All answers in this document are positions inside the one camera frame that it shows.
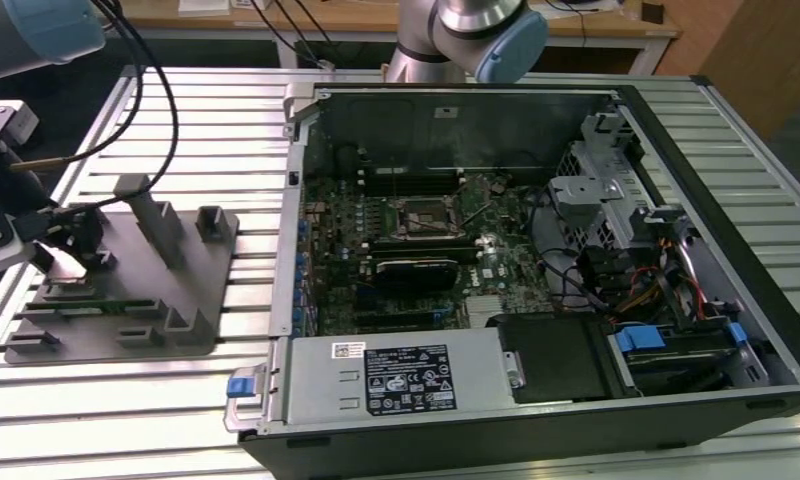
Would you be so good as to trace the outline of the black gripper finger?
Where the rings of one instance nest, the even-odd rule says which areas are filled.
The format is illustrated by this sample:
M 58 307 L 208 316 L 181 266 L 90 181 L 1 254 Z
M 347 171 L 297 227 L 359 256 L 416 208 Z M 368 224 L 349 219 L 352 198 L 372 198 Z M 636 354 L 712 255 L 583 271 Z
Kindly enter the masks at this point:
M 72 210 L 58 221 L 57 247 L 81 264 L 102 264 L 108 251 L 101 247 L 106 217 L 97 209 Z
M 30 263 L 42 274 L 48 274 L 54 265 L 56 257 L 52 253 L 53 249 L 54 246 L 49 241 L 36 240 L 33 242 L 33 256 Z

